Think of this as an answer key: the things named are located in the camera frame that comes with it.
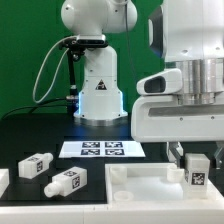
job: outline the black table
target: black table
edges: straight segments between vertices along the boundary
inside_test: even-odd
[[[21,114],[0,122],[0,169],[10,171],[10,185],[0,199],[0,206],[39,206],[106,204],[106,163],[168,162],[165,143],[142,144],[145,158],[71,158],[59,159],[65,140],[131,140],[130,121],[109,127],[75,124],[66,114]],[[214,142],[183,143],[185,152],[204,153],[209,158],[216,150]],[[18,177],[18,162],[35,153],[50,152],[54,160],[50,169],[32,180]],[[52,176],[78,166],[87,169],[88,185],[67,197],[47,198],[44,187]],[[224,195],[224,172],[211,169],[210,180]]]

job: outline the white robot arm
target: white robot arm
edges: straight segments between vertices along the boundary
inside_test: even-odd
[[[103,33],[132,29],[137,11],[131,0],[66,0],[61,10],[65,26],[85,48],[84,83],[75,121],[107,126],[127,117],[122,92],[117,88],[117,54],[105,47]]]

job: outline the white plastic container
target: white plastic container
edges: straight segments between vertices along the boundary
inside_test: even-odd
[[[55,195],[67,196],[87,184],[87,170],[73,167],[56,176],[53,176],[52,183],[48,184],[44,193],[51,198]]]
[[[0,169],[0,198],[9,185],[9,170]]]
[[[51,153],[35,154],[19,162],[19,177],[32,179],[49,169],[49,164],[53,160]]]

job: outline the green backdrop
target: green backdrop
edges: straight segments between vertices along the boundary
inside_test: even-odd
[[[0,116],[17,107],[32,106],[32,91],[40,65],[48,50],[71,33],[61,21],[63,0],[0,0]],[[137,80],[163,69],[163,61],[149,49],[148,16],[162,0],[133,0],[138,21],[130,32],[131,53]],[[118,54],[118,86],[124,93],[124,108],[131,112],[137,99],[135,83],[128,59],[126,34],[107,35]],[[41,96],[55,72],[62,52],[54,51],[43,73],[38,95]],[[80,90],[83,61],[75,64]],[[69,93],[67,61],[64,60],[55,87],[49,98]],[[61,109],[40,109],[39,112],[62,112]]]

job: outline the white block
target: white block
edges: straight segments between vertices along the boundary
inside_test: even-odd
[[[9,185],[9,170],[0,169],[0,198]]]
[[[185,179],[190,186],[206,186],[210,161],[204,154],[187,153]]]
[[[87,184],[87,170],[73,167],[56,176],[53,176],[52,183],[48,184],[44,193],[47,197],[55,195],[67,196]]]
[[[49,169],[49,164],[53,160],[51,153],[35,154],[19,162],[19,177],[32,179]]]

